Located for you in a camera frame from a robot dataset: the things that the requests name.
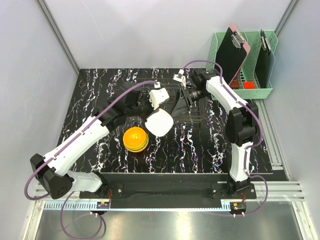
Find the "white wall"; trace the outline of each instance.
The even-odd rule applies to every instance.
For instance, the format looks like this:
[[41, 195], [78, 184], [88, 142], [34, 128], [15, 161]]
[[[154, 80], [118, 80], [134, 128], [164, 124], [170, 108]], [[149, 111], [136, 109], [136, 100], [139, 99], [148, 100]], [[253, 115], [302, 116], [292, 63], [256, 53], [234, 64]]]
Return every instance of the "white wall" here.
[[0, 235], [22, 235], [30, 157], [58, 142], [76, 74], [34, 0], [0, 1]]
[[267, 105], [285, 162], [320, 234], [320, 5], [300, 1], [279, 36]]
[[290, 0], [46, 2], [80, 68], [179, 68], [207, 59], [213, 33], [231, 21], [274, 30]]

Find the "clipboard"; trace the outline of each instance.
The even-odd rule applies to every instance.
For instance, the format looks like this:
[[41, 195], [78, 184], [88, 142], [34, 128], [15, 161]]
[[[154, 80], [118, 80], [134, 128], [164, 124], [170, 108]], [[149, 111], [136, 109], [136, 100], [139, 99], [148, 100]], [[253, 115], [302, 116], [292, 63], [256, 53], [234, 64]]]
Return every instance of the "clipboard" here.
[[261, 47], [255, 65], [255, 74], [260, 88], [265, 89], [270, 82], [271, 73], [275, 63], [275, 55], [264, 31], [260, 31]]
[[[215, 62], [222, 67], [222, 76], [227, 84], [230, 84], [237, 73], [240, 72], [249, 52], [250, 46], [246, 39], [237, 27], [231, 23], [215, 57]], [[214, 68], [220, 71], [218, 66], [215, 65]]]

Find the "orange bowl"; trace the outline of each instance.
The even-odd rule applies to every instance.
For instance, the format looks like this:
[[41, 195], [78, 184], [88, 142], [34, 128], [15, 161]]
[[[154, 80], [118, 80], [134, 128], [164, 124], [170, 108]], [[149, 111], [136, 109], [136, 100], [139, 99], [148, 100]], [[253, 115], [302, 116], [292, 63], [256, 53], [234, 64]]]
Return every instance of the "orange bowl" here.
[[122, 140], [125, 148], [129, 151], [142, 151], [149, 142], [145, 130], [137, 126], [129, 128], [124, 133]]

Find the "cable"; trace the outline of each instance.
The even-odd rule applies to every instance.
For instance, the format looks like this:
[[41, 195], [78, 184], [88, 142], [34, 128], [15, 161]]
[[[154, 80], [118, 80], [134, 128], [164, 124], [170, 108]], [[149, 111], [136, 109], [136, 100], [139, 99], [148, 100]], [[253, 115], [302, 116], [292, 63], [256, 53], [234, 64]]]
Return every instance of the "cable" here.
[[182, 67], [182, 69], [184, 70], [187, 66], [189, 66], [190, 64], [193, 64], [193, 63], [197, 63], [197, 62], [203, 62], [203, 63], [209, 63], [209, 64], [215, 64], [218, 66], [218, 68], [220, 69], [220, 83], [222, 84], [223, 81], [222, 81], [222, 75], [223, 75], [223, 69], [221, 67], [220, 64], [216, 63], [215, 61], [209, 61], [209, 60], [193, 60], [193, 61], [190, 61], [188, 62], [186, 65], [184, 65]]
[[[258, 207], [256, 210], [254, 210], [254, 211], [252, 211], [252, 212], [249, 212], [249, 213], [246, 213], [245, 215], [246, 215], [246, 216], [250, 216], [250, 215], [256, 214], [256, 213], [259, 212], [259, 211], [263, 208], [263, 206], [266, 204], [267, 199], [268, 199], [268, 195], [269, 195], [269, 189], [268, 189], [268, 183], [267, 183], [266, 179], [265, 179], [263, 176], [261, 176], [261, 175], [251, 176], [251, 175], [249, 174], [249, 172], [248, 172], [248, 170], [247, 170], [247, 154], [248, 154], [247, 150], [250, 149], [250, 148], [255, 148], [255, 147], [259, 146], [259, 145], [262, 143], [262, 141], [263, 141], [263, 139], [264, 139], [264, 132], [263, 132], [263, 129], [262, 129], [261, 122], [260, 122], [259, 118], [256, 116], [256, 114], [255, 114], [249, 107], [247, 107], [246, 104], [244, 104], [244, 103], [241, 102], [241, 101], [238, 101], [238, 98], [233, 94], [233, 92], [230, 91], [229, 88], [224, 85], [224, 82], [223, 82], [223, 69], [222, 69], [222, 67], [221, 67], [218, 63], [216, 63], [216, 62], [214, 62], [214, 61], [209, 61], [209, 60], [194, 60], [194, 61], [188, 62], [185, 66], [183, 66], [182, 69], [185, 69], [188, 65], [190, 65], [190, 64], [192, 64], [192, 63], [196, 63], [196, 62], [205, 62], [205, 63], [210, 63], [210, 64], [215, 64], [215, 65], [217, 65], [217, 66], [219, 67], [219, 69], [220, 69], [220, 83], [222, 84], [222, 87], [229, 93], [229, 95], [230, 95], [238, 104], [240, 104], [242, 107], [244, 107], [244, 108], [252, 115], [252, 117], [254, 118], [254, 120], [256, 121], [256, 123], [258, 124], [259, 133], [260, 133], [259, 141], [258, 141], [256, 144], [253, 144], [253, 145], [251, 145], [251, 146], [247, 146], [247, 147], [245, 148], [245, 152], [244, 152], [244, 164], [243, 164], [243, 165], [244, 165], [244, 166], [243, 166], [243, 170], [245, 171], [245, 174], [248, 176], [248, 178], [250, 178], [250, 179], [260, 178], [260, 179], [264, 182], [264, 184], [265, 184], [265, 197], [264, 197], [263, 203], [262, 203], [261, 206]], [[228, 216], [228, 217], [233, 217], [233, 215], [224, 215], [224, 214], [218, 214], [218, 213], [211, 213], [211, 214], [217, 215], [217, 216], [223, 216], [223, 217], [227, 217], [227, 216]]]
[[62, 204], [62, 207], [61, 207], [61, 210], [60, 210], [60, 225], [61, 225], [61, 229], [62, 231], [64, 232], [65, 235], [67, 235], [69, 238], [71, 239], [74, 239], [74, 240], [91, 240], [93, 239], [95, 236], [98, 235], [98, 233], [100, 232], [101, 228], [102, 228], [102, 223], [103, 223], [103, 218], [102, 216], [100, 216], [99, 214], [96, 214], [95, 216], [98, 216], [99, 219], [100, 219], [100, 226], [98, 228], [98, 230], [96, 231], [95, 234], [93, 234], [92, 236], [90, 237], [87, 237], [87, 238], [78, 238], [78, 237], [75, 237], [75, 236], [72, 236], [71, 234], [69, 234], [64, 226], [64, 223], [63, 223], [63, 212], [64, 212], [64, 208], [65, 208], [65, 205], [67, 203], [67, 201], [69, 200], [69, 198], [71, 197], [72, 194], [74, 194], [75, 192], [72, 191], [69, 196], [65, 199], [64, 203]]
[[[121, 93], [112, 103], [110, 103], [110, 105], [103, 110], [98, 116], [96, 116], [83, 130], [82, 132], [84, 133], [97, 119], [99, 119], [103, 114], [105, 114], [107, 111], [109, 111], [121, 98], [123, 98], [125, 95], [127, 95], [129, 92], [133, 91], [136, 88], [139, 88], [145, 84], [158, 84], [156, 81], [143, 81], [140, 83], [135, 84], [134, 86], [130, 87], [129, 89], [127, 89], [126, 91], [124, 91], [123, 93]], [[65, 146], [63, 146], [59, 151], [56, 152], [56, 154], [54, 155], [54, 157], [57, 157], [63, 150], [65, 150], [70, 144], [72, 144], [79, 136], [81, 136], [81, 133], [77, 134], [76, 136], [74, 136], [74, 138], [72, 138]], [[43, 199], [47, 196], [49, 196], [49, 193], [46, 193], [43, 196], [38, 196], [38, 197], [32, 197], [28, 194], [28, 187], [32, 181], [32, 179], [45, 167], [47, 166], [52, 160], [54, 160], [54, 158], [50, 158], [48, 161], [45, 161], [40, 167], [38, 167], [29, 177], [29, 179], [26, 181], [25, 186], [24, 186], [24, 195], [27, 199], [29, 200], [40, 200]]]
[[71, 225], [75, 224], [79, 219], [82, 219], [83, 217], [88, 216], [88, 215], [91, 215], [91, 213], [90, 213], [90, 212], [87, 212], [87, 213], [84, 213], [84, 214], [78, 216], [78, 217], [77, 217], [75, 220], [73, 220], [71, 223], [69, 223], [68, 225], [65, 225], [65, 226], [64, 226], [64, 229], [67, 229], [67, 228], [70, 227]]

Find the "green plastic basket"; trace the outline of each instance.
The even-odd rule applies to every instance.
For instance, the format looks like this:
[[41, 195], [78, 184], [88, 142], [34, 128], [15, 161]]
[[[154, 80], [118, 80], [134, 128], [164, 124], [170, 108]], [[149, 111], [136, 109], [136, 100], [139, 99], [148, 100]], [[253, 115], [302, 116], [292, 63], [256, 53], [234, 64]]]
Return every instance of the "green plastic basket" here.
[[[275, 52], [278, 44], [278, 38], [275, 32], [264, 32], [269, 40], [272, 51]], [[259, 81], [255, 73], [255, 68], [261, 48], [260, 31], [244, 31], [241, 32], [241, 34], [248, 42], [250, 46], [250, 52], [243, 63], [240, 74], [237, 76], [239, 89], [235, 89], [234, 92], [243, 99], [265, 99], [271, 93], [273, 88], [270, 83], [268, 84], [267, 88], [260, 88]], [[217, 51], [225, 35], [225, 32], [215, 32], [213, 34], [208, 57], [209, 61], [216, 60]], [[206, 70], [212, 70], [214, 67], [215, 66], [213, 64], [207, 63]], [[245, 89], [243, 84], [244, 82], [253, 82], [255, 89]]]

